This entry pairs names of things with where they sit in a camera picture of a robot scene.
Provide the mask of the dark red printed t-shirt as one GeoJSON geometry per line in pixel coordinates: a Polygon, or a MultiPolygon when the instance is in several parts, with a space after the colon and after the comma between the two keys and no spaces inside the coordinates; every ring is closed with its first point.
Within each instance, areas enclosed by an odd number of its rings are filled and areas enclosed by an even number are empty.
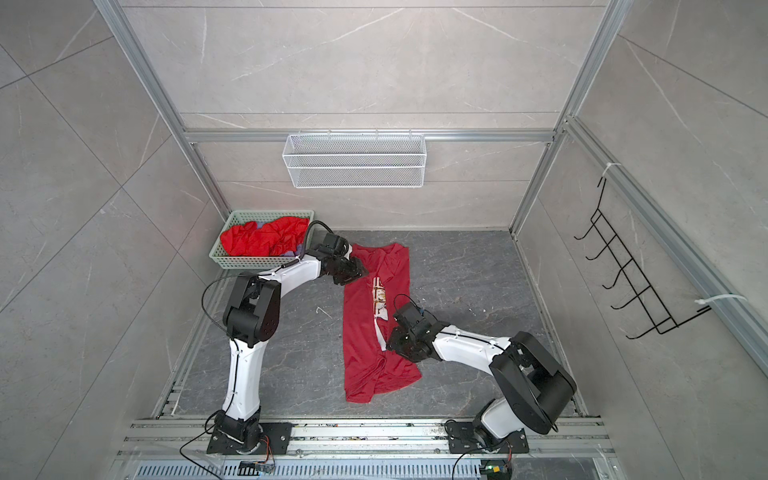
{"type": "Polygon", "coordinates": [[[387,349],[397,327],[397,308],[410,294],[409,249],[353,245],[351,257],[367,275],[344,287],[344,390],[350,403],[364,404],[379,394],[408,387],[422,378],[416,364],[387,349]]]}

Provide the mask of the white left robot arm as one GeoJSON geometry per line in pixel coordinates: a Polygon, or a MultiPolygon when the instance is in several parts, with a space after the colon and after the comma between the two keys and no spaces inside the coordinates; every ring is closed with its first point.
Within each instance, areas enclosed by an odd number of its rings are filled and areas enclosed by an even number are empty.
{"type": "Polygon", "coordinates": [[[282,298],[326,275],[345,286],[368,271],[345,254],[307,254],[266,272],[236,277],[223,315],[230,368],[223,413],[215,421],[217,433],[241,445],[260,438],[260,377],[268,341],[279,326],[282,298]]]}

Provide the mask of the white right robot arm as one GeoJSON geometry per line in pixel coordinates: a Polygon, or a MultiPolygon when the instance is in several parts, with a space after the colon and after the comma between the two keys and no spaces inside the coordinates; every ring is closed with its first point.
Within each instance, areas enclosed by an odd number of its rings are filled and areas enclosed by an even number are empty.
{"type": "Polygon", "coordinates": [[[454,325],[395,328],[387,349],[418,363],[459,363],[493,377],[503,396],[490,401],[472,422],[479,446],[491,448],[523,429],[546,435],[577,392],[564,367],[531,334],[490,337],[454,325]]]}

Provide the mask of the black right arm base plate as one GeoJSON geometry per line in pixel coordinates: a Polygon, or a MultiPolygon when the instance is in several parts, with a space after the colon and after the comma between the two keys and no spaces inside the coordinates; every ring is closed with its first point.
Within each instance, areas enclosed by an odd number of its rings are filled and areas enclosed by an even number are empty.
{"type": "Polygon", "coordinates": [[[443,427],[448,437],[449,451],[454,454],[527,454],[530,451],[524,429],[512,431],[504,438],[496,438],[482,426],[475,427],[472,422],[451,419],[443,427]]]}

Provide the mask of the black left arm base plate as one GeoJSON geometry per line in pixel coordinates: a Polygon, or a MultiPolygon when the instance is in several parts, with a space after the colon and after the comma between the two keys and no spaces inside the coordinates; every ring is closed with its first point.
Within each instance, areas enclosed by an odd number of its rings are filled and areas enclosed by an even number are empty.
{"type": "Polygon", "coordinates": [[[230,439],[224,433],[215,432],[209,440],[206,453],[210,455],[285,455],[291,440],[293,424],[272,422],[260,425],[260,431],[249,435],[245,444],[230,439]]]}

